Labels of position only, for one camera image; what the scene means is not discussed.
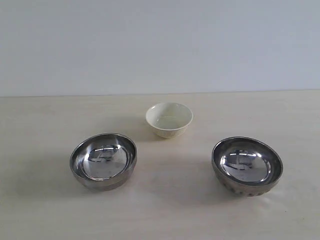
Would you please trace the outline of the smooth stainless steel bowl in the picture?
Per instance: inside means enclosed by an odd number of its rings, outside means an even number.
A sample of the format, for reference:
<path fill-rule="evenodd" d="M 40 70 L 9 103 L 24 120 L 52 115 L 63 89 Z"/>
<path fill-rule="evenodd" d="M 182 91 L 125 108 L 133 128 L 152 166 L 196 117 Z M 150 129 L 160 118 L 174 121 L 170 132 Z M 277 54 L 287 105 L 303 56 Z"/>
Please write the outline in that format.
<path fill-rule="evenodd" d="M 80 143 L 69 167 L 76 180 L 92 191 L 103 192 L 123 185 L 137 163 L 136 144 L 119 133 L 103 133 Z"/>

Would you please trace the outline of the ribbed stainless steel bowl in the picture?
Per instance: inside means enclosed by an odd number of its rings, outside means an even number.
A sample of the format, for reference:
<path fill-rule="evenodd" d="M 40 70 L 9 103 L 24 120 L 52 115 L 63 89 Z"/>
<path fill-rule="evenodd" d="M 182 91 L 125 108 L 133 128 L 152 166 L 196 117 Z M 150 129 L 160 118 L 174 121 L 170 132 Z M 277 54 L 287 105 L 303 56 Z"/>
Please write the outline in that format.
<path fill-rule="evenodd" d="M 275 150 L 264 142 L 245 136 L 219 141 L 212 149 L 211 165 L 222 186 L 246 197 L 269 192 L 278 184 L 284 170 Z"/>

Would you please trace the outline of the cream ceramic bowl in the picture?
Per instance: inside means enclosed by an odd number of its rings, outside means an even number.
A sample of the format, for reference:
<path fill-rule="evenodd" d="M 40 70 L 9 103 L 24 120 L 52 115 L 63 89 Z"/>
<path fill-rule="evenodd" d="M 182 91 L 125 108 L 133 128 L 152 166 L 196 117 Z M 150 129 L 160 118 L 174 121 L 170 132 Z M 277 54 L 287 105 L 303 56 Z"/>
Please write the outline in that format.
<path fill-rule="evenodd" d="M 145 113 L 145 120 L 153 133 L 164 139 L 182 135 L 191 124 L 194 114 L 191 109 L 177 102 L 160 102 Z"/>

